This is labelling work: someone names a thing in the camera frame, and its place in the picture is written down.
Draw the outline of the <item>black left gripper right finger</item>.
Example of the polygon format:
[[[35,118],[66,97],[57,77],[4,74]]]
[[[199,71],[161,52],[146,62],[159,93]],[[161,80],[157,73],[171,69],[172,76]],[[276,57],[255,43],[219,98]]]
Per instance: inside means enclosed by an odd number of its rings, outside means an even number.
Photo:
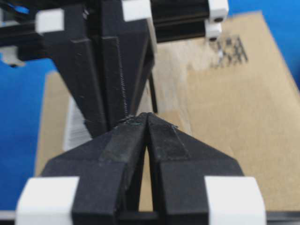
[[[255,178],[233,157],[149,113],[154,210],[162,225],[264,225]]]

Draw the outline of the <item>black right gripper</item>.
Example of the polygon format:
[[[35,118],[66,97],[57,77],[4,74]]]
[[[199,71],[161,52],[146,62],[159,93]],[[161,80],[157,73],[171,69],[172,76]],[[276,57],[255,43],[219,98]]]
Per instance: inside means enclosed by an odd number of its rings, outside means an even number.
[[[136,114],[157,43],[198,37],[214,41],[229,13],[226,0],[2,0],[0,9],[12,17],[0,29],[2,61],[19,67],[47,58],[35,30],[37,14],[78,4],[87,16],[102,15],[108,117]]]

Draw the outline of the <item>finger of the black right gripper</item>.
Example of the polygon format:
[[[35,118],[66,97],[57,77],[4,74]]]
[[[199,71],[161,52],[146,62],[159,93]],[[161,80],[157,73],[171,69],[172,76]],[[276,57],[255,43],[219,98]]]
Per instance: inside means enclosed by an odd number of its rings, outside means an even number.
[[[118,39],[105,33],[108,12],[106,4],[71,4],[36,14],[35,31],[93,138],[126,116]]]

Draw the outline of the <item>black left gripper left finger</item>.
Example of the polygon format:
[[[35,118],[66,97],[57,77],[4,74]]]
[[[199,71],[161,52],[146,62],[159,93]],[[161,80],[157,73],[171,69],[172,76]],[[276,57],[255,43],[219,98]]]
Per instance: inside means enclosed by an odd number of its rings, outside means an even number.
[[[114,225],[144,150],[147,114],[52,159],[26,182],[17,225]]]

